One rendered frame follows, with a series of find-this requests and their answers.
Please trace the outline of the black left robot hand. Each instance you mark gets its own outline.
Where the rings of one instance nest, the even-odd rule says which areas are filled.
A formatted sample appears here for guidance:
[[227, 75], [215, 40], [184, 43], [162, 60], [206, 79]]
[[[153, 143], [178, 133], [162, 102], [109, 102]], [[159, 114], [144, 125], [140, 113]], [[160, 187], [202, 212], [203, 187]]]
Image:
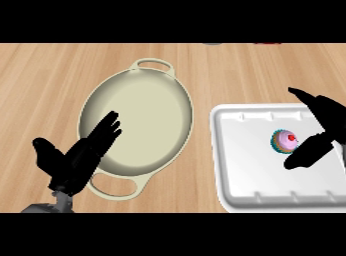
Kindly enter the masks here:
[[42, 137], [33, 140], [38, 167], [50, 174], [52, 191], [75, 196], [85, 188], [97, 167], [122, 134], [119, 113], [112, 111], [92, 130], [63, 153]]

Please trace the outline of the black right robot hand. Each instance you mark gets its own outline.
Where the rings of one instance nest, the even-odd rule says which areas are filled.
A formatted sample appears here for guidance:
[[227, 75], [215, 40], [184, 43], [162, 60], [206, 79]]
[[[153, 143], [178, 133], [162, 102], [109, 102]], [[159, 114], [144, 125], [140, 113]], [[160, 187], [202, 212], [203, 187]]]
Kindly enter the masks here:
[[329, 97], [314, 96], [298, 88], [289, 88], [308, 106], [324, 131], [312, 135], [299, 145], [284, 161], [284, 167], [309, 168], [335, 149], [333, 142], [346, 144], [346, 106]]

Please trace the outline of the pink frosted cupcake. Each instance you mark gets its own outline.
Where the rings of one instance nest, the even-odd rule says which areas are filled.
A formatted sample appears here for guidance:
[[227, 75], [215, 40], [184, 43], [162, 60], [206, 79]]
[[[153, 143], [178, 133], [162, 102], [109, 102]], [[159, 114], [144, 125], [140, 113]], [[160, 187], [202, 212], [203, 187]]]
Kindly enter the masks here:
[[296, 134], [284, 129], [278, 129], [271, 137], [271, 146], [278, 153], [292, 154], [299, 147]]

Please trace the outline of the cream oval pot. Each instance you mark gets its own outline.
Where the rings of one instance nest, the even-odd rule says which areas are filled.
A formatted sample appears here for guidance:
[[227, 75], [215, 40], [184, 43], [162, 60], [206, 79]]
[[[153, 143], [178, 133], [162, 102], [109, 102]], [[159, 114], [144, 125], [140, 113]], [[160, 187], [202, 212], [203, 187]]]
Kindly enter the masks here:
[[168, 62], [143, 58], [109, 77], [82, 107], [78, 136], [86, 137], [110, 112], [119, 113], [122, 134], [101, 159], [95, 173], [135, 182], [135, 192], [112, 195], [88, 184], [104, 199], [140, 196], [151, 177], [171, 165], [187, 146], [194, 126], [194, 104], [177, 72], [144, 64]]

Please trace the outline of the white tray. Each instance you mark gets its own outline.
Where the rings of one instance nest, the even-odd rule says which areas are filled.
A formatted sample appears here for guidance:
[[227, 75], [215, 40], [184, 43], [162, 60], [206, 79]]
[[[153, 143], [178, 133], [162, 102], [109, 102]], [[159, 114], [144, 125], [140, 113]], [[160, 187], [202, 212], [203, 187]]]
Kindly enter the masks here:
[[218, 197], [231, 212], [346, 212], [340, 145], [309, 168], [284, 168], [277, 130], [301, 141], [324, 131], [301, 103], [222, 104], [210, 112]]

